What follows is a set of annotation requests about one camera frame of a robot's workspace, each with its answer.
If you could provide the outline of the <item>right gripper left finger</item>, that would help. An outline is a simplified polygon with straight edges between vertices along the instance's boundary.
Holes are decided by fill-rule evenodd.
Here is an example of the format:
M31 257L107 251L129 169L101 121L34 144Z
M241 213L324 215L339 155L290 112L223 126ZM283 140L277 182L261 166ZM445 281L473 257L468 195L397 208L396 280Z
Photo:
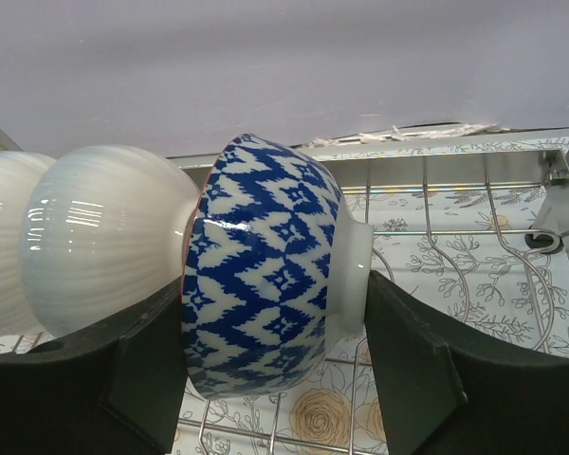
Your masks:
M187 382L181 281L0 355L0 454L168 454Z

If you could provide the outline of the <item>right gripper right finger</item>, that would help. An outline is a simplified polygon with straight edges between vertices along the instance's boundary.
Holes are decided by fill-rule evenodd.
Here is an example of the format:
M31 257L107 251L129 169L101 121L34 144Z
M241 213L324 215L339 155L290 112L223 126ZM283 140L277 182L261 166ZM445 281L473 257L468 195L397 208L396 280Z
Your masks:
M365 315L392 454L569 454L569 358L488 336L377 271Z

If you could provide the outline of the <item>blue zigzag red-inside bowl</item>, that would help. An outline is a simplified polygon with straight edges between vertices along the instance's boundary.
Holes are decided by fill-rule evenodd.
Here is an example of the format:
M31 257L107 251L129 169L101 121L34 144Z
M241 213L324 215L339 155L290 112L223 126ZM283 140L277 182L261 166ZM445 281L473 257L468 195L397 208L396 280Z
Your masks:
M319 161L243 134L215 160L182 280L188 375L208 400L272 394L363 327L373 228Z

